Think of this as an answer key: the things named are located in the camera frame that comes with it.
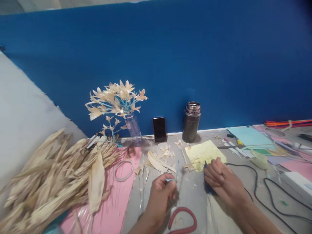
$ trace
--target clear vase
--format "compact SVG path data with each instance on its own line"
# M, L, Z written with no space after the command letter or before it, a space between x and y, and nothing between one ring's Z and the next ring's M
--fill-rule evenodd
M135 147L140 147L142 145L142 134L137 122L137 117L134 114L126 115L125 122L132 137L133 145Z

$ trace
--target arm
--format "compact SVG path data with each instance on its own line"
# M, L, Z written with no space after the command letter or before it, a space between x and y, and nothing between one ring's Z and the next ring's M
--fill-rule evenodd
M153 220L143 214L136 224L131 228L128 234L154 234L158 230L158 227Z
M177 190L175 177L172 174L162 174L152 182L149 202L145 212L128 234L155 234L165 218L168 199L176 199Z
M232 213L243 233L281 233L251 200L233 209Z
M233 219L243 233L281 234L273 223L251 201L241 180L220 158L212 160L204 169L205 181L211 185L223 202L228 205Z

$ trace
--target thermos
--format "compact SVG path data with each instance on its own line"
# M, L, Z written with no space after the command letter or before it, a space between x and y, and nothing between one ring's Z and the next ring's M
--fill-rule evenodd
M201 105L198 102L189 102L184 109L182 139L186 143L193 143L201 118Z

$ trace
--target smartphone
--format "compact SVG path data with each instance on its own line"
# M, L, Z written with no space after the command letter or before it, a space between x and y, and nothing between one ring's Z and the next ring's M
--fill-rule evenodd
M167 142L165 118L153 118L155 142Z

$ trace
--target person's left hand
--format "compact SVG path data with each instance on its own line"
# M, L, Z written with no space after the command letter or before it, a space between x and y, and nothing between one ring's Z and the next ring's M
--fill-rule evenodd
M145 218L153 223L158 229L165 218L168 199L176 199L175 190L177 185L172 174L162 174L152 182L150 189L149 202L144 212Z

